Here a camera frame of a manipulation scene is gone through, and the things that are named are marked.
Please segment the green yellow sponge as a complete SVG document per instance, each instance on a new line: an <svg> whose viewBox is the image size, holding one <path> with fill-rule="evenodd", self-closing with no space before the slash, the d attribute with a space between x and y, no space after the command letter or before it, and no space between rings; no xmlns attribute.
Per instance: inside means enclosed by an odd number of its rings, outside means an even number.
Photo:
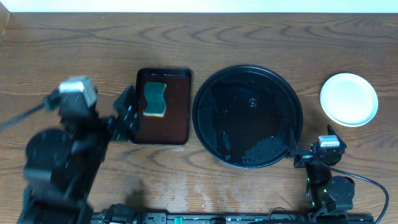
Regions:
<svg viewBox="0 0 398 224"><path fill-rule="evenodd" d="M144 116L164 117L166 102L164 91L167 85L159 82L147 82L144 87L144 97L147 102L143 114Z"/></svg>

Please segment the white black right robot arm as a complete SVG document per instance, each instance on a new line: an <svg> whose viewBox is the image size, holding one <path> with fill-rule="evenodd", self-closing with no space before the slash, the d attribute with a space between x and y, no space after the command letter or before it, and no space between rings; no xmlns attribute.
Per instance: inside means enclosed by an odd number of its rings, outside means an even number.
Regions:
<svg viewBox="0 0 398 224"><path fill-rule="evenodd" d="M309 151L297 148L295 134L290 130L286 156L294 159L295 168L306 170L306 200L312 205L308 221L348 223L347 211L353 208L355 182L349 177L332 175L331 169L342 159L346 144L330 125L327 130L328 134L319 136Z"/></svg>

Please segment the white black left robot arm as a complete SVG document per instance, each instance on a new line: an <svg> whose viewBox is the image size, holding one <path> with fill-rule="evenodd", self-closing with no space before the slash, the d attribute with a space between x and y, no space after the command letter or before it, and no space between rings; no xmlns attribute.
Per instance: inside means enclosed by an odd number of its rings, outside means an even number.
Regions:
<svg viewBox="0 0 398 224"><path fill-rule="evenodd" d="M139 129L136 91L129 85L113 104L117 116L99 117L83 92L53 91L46 108L57 109L61 129L45 129L28 142L23 209L19 223L90 223L93 182L111 141L128 141Z"/></svg>

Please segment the light green plate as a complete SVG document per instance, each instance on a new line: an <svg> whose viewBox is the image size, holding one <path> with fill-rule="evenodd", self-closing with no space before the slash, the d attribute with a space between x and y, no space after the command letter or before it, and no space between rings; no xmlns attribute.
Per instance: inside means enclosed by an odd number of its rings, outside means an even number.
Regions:
<svg viewBox="0 0 398 224"><path fill-rule="evenodd" d="M353 73L339 73L330 77L321 88L320 104L331 120L347 127L369 123L379 106L373 86Z"/></svg>

